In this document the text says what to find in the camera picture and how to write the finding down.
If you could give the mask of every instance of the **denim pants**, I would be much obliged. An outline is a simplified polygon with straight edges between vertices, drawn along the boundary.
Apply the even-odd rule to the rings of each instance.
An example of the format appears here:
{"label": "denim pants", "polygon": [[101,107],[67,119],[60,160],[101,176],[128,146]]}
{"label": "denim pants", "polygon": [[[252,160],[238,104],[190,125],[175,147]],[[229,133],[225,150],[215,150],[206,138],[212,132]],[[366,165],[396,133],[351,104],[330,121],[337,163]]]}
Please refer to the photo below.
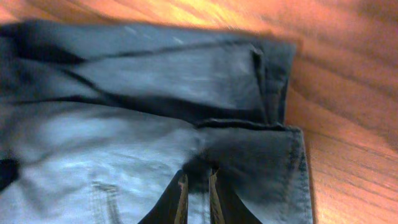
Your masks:
{"label": "denim pants", "polygon": [[[261,222],[312,223],[303,134],[284,125],[294,52],[147,24],[2,26],[0,159],[19,164],[2,222],[137,223],[209,162]],[[208,183],[188,182],[188,223],[209,223]]]}

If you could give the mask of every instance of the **cloth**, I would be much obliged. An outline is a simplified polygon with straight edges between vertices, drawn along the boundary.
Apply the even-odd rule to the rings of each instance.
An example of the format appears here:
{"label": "cloth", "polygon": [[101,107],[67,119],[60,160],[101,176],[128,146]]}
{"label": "cloth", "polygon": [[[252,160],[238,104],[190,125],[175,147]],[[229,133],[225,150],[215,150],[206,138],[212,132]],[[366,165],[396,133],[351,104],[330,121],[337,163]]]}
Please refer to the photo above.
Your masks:
{"label": "cloth", "polygon": [[144,24],[0,28],[4,223],[137,223],[180,169],[188,223],[226,171],[263,223],[312,223],[299,128],[284,126],[295,47]]}

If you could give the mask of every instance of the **wooden surface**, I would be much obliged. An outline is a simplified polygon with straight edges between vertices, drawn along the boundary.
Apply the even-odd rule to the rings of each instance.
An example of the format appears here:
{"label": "wooden surface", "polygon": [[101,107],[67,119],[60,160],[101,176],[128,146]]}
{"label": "wooden surface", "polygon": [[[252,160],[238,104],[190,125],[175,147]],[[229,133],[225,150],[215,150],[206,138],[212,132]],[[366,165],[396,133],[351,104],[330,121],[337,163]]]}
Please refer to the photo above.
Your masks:
{"label": "wooden surface", "polygon": [[398,1],[0,0],[0,22],[247,30],[298,44],[287,122],[305,131],[317,223],[398,223]]}

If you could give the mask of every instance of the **denim fabric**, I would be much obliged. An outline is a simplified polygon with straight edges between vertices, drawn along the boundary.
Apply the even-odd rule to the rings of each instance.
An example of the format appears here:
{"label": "denim fabric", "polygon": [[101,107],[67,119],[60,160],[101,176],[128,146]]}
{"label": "denim fabric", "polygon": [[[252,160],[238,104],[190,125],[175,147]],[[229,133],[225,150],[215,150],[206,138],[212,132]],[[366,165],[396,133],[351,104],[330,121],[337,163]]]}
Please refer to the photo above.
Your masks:
{"label": "denim fabric", "polygon": [[[3,220],[137,223],[178,170],[216,163],[261,222],[312,223],[302,132],[284,126],[294,50],[143,24],[2,26],[0,156],[20,164]],[[188,223],[209,223],[195,181]]]}

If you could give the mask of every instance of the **wooden table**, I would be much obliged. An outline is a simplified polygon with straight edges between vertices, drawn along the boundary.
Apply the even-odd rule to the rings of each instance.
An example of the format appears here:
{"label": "wooden table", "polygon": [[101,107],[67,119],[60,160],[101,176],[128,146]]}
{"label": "wooden table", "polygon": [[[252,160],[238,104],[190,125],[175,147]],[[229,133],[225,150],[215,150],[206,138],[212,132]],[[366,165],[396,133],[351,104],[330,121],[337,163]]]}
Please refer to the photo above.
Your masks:
{"label": "wooden table", "polygon": [[317,223],[398,223],[398,1],[0,0],[0,22],[153,22],[298,45],[287,122],[305,131]]}

